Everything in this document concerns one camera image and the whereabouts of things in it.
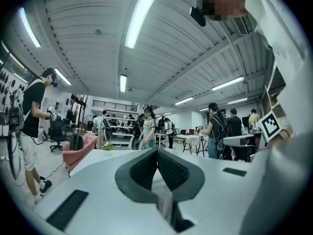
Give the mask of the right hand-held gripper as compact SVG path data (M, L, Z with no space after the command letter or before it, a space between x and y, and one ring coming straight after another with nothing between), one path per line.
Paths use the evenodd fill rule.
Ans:
M263 137L266 142L272 140L281 132L281 126L273 110L268 112L256 123L256 129L257 131L254 134L223 138L223 144L228 146L258 146L261 137Z

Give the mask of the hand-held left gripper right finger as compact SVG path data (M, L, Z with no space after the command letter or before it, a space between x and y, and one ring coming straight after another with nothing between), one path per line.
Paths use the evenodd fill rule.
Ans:
M161 149L157 163L172 194L171 227L179 235L239 235L266 159L265 152L247 163Z

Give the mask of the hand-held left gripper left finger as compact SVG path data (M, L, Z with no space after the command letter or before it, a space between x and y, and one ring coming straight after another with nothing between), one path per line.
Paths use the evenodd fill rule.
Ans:
M175 235L152 192L157 150L96 162L58 185L35 213L66 235Z

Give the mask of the person's right forearm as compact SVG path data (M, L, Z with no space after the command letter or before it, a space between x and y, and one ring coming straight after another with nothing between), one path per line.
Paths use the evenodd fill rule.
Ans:
M288 126L286 129L282 129L273 139L268 143L267 148L272 149L282 141L287 141L293 136L293 129Z

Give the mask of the cloth-covered table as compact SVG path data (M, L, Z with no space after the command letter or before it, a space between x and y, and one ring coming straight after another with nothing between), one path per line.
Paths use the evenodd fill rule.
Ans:
M207 150L208 136L184 135L182 138L183 152L202 154L205 157Z

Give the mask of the white shelf unit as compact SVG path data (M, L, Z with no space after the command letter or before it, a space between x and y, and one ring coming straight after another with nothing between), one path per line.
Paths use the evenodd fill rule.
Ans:
M104 110L102 116L101 135L103 140L108 141L114 146L127 146L131 150L136 150L139 147L138 138L140 130L137 134L134 130L136 112Z

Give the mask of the pink cloth on chair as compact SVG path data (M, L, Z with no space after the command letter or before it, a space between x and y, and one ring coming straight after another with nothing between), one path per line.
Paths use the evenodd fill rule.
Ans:
M78 150L74 150L74 148L70 147L70 142L65 142L63 144L63 162L65 163L65 167L68 173L72 172L74 168L82 161L84 157L86 157L94 148L98 141L98 136L93 133L86 133L82 137L82 148Z

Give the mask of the black standing fan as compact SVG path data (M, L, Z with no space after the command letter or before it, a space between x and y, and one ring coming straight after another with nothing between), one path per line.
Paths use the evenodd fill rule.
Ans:
M91 131L93 128L93 117L94 115L86 115L83 118L83 125L85 128L85 131Z

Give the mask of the black mezzanine railing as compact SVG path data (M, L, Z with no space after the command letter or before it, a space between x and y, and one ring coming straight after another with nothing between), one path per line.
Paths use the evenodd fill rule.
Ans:
M93 100L92 105L93 107L102 107L102 108L109 109L109 110L121 110L121 111L131 111L131 112L137 111L137 107L133 105L106 102L106 101L101 101L101 100Z

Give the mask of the black office chair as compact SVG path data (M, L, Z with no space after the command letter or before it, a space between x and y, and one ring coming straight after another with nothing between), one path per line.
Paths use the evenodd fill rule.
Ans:
M63 150L62 142L66 141L66 137L63 135L62 132L63 127L63 121L62 120L56 120L52 121L50 125L50 139L53 142L56 142L56 145L50 146L50 151L53 152L55 149Z

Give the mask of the person's white shirt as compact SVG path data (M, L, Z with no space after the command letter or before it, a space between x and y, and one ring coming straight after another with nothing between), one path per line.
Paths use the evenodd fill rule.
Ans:
M313 47L283 0L246 0L286 86L278 101L293 135L268 152L240 235L313 235Z

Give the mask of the ceiling air vent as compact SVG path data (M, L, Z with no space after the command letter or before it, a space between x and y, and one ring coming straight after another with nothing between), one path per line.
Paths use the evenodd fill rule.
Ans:
M237 27L237 30L240 35L248 35L248 30L246 28L246 25L242 19L242 17L233 18L233 22L235 26Z

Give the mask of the row of black wall ornaments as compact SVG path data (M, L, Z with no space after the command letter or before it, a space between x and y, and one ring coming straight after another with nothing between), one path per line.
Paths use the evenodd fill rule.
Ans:
M0 72L0 112L9 115L11 109L10 93L19 89L23 91L26 87L26 83L10 73L7 69L2 68Z

